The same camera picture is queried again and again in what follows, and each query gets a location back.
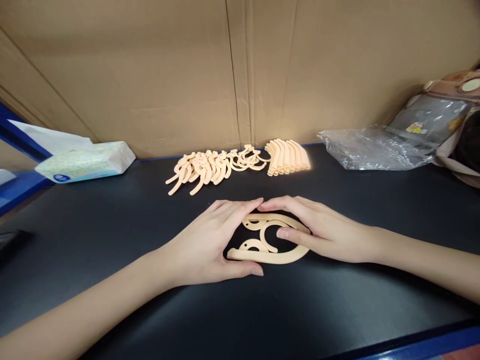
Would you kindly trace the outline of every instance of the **tissue box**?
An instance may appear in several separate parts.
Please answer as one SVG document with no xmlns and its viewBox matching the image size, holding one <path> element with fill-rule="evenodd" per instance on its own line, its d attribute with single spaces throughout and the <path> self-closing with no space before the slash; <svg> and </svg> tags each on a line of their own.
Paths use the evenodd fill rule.
<svg viewBox="0 0 480 360">
<path fill-rule="evenodd" d="M 44 177 L 59 183 L 123 174 L 135 160 L 125 141 L 95 144 L 95 151 L 70 150 L 54 155 L 35 167 Z"/>
</svg>

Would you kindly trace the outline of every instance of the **plastic bag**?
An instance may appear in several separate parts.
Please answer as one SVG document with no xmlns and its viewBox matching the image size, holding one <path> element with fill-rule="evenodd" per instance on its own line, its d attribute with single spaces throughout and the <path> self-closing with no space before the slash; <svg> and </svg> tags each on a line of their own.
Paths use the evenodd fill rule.
<svg viewBox="0 0 480 360">
<path fill-rule="evenodd" d="M 326 150 L 347 170 L 410 170 L 430 163 L 436 145 L 412 144 L 387 126 L 325 130 L 318 137 Z"/>
</svg>

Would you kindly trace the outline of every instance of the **black table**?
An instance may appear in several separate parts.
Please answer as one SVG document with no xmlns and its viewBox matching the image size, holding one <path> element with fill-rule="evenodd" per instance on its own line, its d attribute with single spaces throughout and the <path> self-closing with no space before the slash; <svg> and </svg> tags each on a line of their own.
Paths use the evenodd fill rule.
<svg viewBox="0 0 480 360">
<path fill-rule="evenodd" d="M 0 336 L 162 246 L 216 199 L 300 195 L 368 225 L 480 254 L 480 191 L 449 171 L 347 171 L 323 145 L 306 149 L 311 171 L 234 172 L 193 197 L 194 184 L 167 194 L 176 158 L 136 161 L 124 175 L 55 186 L 0 228 L 33 234 L 0 267 Z M 251 235 L 239 227 L 227 250 Z M 479 306 L 388 267 L 310 251 L 263 269 L 264 277 L 173 289 L 85 358 L 351 358 L 479 323 Z"/>
</svg>

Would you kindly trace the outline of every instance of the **cardboard box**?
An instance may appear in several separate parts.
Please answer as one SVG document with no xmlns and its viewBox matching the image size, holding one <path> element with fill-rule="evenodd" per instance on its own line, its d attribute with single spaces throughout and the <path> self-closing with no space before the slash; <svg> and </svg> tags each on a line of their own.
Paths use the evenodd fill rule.
<svg viewBox="0 0 480 360">
<path fill-rule="evenodd" d="M 138 158 L 318 141 L 479 59 L 475 0 L 5 0 L 0 97 Z"/>
</svg>

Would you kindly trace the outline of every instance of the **fingernail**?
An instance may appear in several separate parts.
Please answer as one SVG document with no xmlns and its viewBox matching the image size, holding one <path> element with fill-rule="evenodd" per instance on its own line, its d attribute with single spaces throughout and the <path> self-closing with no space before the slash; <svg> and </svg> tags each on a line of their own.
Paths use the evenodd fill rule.
<svg viewBox="0 0 480 360">
<path fill-rule="evenodd" d="M 276 231 L 276 237 L 277 237 L 277 238 L 280 238 L 280 239 L 288 240 L 288 238 L 289 238 L 289 231 L 288 231 L 286 228 L 281 227 L 281 228 L 279 228 L 279 229 Z"/>
<path fill-rule="evenodd" d="M 264 271 L 263 270 L 260 270 L 258 268 L 254 268 L 252 271 L 251 271 L 251 274 L 252 275 L 255 275 L 255 276 L 263 276 L 264 275 Z"/>
</svg>

